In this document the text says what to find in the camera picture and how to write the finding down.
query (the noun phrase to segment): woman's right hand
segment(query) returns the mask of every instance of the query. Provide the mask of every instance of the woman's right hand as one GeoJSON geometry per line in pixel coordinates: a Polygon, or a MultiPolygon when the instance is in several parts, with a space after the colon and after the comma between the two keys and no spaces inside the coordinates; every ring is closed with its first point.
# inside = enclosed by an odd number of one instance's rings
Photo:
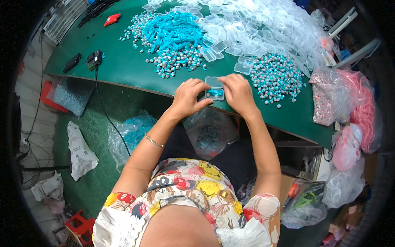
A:
{"type": "Polygon", "coordinates": [[[256,114],[261,115],[252,97],[250,84],[240,74],[230,74],[218,78],[224,84],[224,92],[228,104],[244,119],[256,114]]]}

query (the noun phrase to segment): pink cord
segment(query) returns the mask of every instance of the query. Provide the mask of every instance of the pink cord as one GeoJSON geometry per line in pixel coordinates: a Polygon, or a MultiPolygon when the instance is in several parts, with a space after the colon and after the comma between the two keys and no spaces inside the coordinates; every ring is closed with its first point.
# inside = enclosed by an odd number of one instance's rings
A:
{"type": "Polygon", "coordinates": [[[361,148],[364,152],[369,152],[370,146],[374,140],[374,98],[373,93],[369,90],[369,88],[362,85],[362,82],[366,80],[364,75],[361,73],[348,73],[343,70],[337,70],[339,74],[345,77],[345,80],[349,82],[349,85],[352,89],[356,89],[354,93],[362,94],[365,103],[356,107],[350,114],[350,123],[354,123],[359,125],[362,130],[362,142],[361,148]]]}

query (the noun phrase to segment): red plastic stool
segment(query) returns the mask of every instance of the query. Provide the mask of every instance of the red plastic stool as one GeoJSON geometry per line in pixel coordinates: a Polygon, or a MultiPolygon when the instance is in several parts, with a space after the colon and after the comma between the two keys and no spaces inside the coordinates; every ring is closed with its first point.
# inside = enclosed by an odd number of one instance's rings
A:
{"type": "Polygon", "coordinates": [[[87,246],[89,244],[93,244],[92,230],[95,219],[90,218],[87,220],[80,215],[81,213],[82,211],[80,210],[73,215],[68,221],[66,221],[65,226],[77,243],[81,246],[87,246]]]}
{"type": "Polygon", "coordinates": [[[45,81],[44,82],[44,86],[43,86],[43,89],[41,91],[40,101],[43,102],[44,104],[46,104],[47,106],[51,106],[51,107],[53,107],[53,108],[55,108],[55,109],[57,109],[59,111],[68,112],[69,110],[67,110],[63,106],[56,104],[55,102],[53,102],[50,99],[47,99],[47,94],[51,90],[51,85],[52,85],[51,81],[45,81]]]}

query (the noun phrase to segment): blue cord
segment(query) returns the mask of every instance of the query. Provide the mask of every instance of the blue cord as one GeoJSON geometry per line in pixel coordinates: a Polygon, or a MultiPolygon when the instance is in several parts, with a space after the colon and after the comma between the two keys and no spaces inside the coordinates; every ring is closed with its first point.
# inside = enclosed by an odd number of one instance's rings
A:
{"type": "Polygon", "coordinates": [[[168,15],[157,16],[148,22],[143,29],[147,41],[159,46],[158,53],[166,50],[179,51],[191,43],[193,46],[203,45],[203,34],[198,24],[193,22],[196,17],[191,13],[170,12],[168,15]]]}
{"type": "Polygon", "coordinates": [[[224,90],[223,90],[223,89],[219,89],[219,90],[216,90],[216,89],[209,89],[209,90],[207,90],[207,93],[209,93],[209,94],[211,94],[211,95],[222,96],[222,95],[224,95],[224,90]]]}

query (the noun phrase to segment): silver bracelet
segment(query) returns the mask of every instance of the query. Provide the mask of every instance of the silver bracelet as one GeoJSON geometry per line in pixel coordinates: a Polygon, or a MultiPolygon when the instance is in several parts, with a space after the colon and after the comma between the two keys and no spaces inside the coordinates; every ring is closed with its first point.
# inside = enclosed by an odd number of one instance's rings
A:
{"type": "Polygon", "coordinates": [[[152,144],[154,144],[154,145],[156,145],[156,146],[158,146],[158,147],[161,147],[161,148],[163,148],[163,147],[165,146],[165,145],[163,145],[163,144],[158,144],[158,143],[154,142],[153,140],[151,140],[151,138],[150,138],[149,136],[147,136],[147,133],[148,133],[148,132],[145,132],[145,133],[144,133],[145,138],[147,138],[152,144]]]}

